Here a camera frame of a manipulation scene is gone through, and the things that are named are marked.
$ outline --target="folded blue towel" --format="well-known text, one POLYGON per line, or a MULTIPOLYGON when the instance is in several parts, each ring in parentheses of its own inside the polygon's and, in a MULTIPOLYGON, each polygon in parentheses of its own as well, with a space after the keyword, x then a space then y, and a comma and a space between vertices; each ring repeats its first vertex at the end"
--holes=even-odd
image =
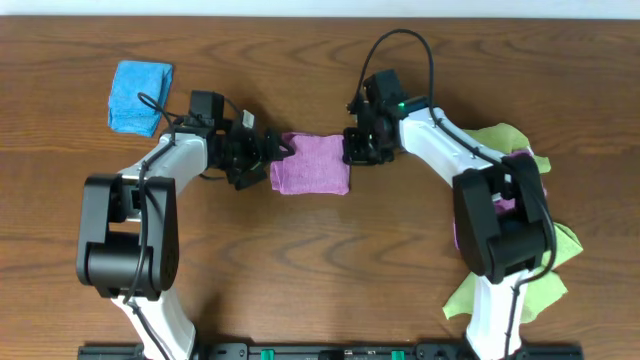
POLYGON ((164 106, 172 75, 170 64, 121 61, 109 96, 109 127, 120 133, 153 136, 162 113, 140 102, 138 93, 143 92, 164 106))

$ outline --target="pink cloth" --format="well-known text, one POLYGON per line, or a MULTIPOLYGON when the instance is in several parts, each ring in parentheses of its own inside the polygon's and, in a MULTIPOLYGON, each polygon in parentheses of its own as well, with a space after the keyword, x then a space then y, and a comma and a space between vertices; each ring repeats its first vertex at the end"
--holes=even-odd
MULTIPOLYGON (((520 154, 527 154, 529 156, 531 156, 531 151, 523 149, 523 150, 516 150, 514 152, 512 152, 511 154, 509 154, 510 157, 513 156, 517 156, 520 154)), ((544 196, 547 196, 547 189, 544 188, 544 186, 542 187, 542 191, 544 191, 544 196)), ((516 199, 511 199, 511 200, 505 200, 505 199, 500 199, 496 202, 493 203, 493 207, 496 209, 496 214, 500 215, 502 213, 505 213, 511 209, 513 209, 514 207, 516 207, 516 199)), ((458 237, 456 235, 456 222, 455 220, 453 221, 453 242, 456 244, 456 249, 460 250, 460 247, 458 246, 458 237)))
POLYGON ((295 155, 271 163, 271 187, 284 195, 349 192, 349 166, 342 162, 342 135, 285 133, 295 155))

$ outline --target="green connector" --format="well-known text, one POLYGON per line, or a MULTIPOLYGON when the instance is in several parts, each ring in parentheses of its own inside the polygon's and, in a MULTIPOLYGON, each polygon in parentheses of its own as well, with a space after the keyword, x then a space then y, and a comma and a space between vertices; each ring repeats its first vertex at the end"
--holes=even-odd
POLYGON ((262 350, 260 352, 260 360, 274 360, 276 357, 276 353, 273 350, 262 350))
POLYGON ((391 360, 404 360, 404 351, 392 351, 391 360))

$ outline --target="green cloth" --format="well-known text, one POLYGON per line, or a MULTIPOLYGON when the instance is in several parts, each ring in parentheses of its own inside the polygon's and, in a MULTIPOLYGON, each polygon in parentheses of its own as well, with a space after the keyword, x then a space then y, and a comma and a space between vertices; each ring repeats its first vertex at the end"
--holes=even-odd
MULTIPOLYGON (((511 125, 498 124, 481 130, 465 130, 465 132, 484 146, 504 154, 510 154, 521 149, 530 149, 527 137, 511 125)), ((541 174, 551 170, 548 158, 534 156, 534 159, 541 174)), ((582 245, 576 234, 568 227, 554 223, 554 229, 558 244, 555 268, 581 253, 582 245)), ((549 252, 542 257, 542 267, 548 261, 549 252)), ((469 274, 462 282, 462 285, 451 295, 449 301, 442 308, 447 319, 458 314, 471 314, 473 312, 475 279, 476 276, 473 273, 469 274)), ((542 279, 530 283, 524 299, 521 322, 532 322, 542 310, 558 301, 566 293, 567 288, 558 274, 554 272, 550 272, 542 279)))

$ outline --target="wooden table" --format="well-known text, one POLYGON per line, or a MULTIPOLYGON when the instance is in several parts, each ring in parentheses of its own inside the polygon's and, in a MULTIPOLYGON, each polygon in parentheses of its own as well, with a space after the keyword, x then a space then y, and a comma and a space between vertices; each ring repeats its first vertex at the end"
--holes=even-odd
MULTIPOLYGON (((580 341, 590 360, 640 356, 640 23, 1 18, 0 358, 137 341, 74 269, 85 178, 157 141, 107 127, 120 60, 175 64, 173 112, 209 89, 280 130, 332 134, 352 125, 344 104, 362 62, 395 27, 431 41, 435 98, 456 124, 513 124, 551 159, 552 215, 585 251, 559 268, 569 293, 524 337, 580 341)), ((424 94, 425 59, 399 36, 371 71, 394 67, 424 94)), ((344 197, 196 180, 179 219, 175 286, 208 340, 413 342, 459 338, 469 321, 441 309, 468 273, 450 189, 413 156, 354 168, 344 197)))

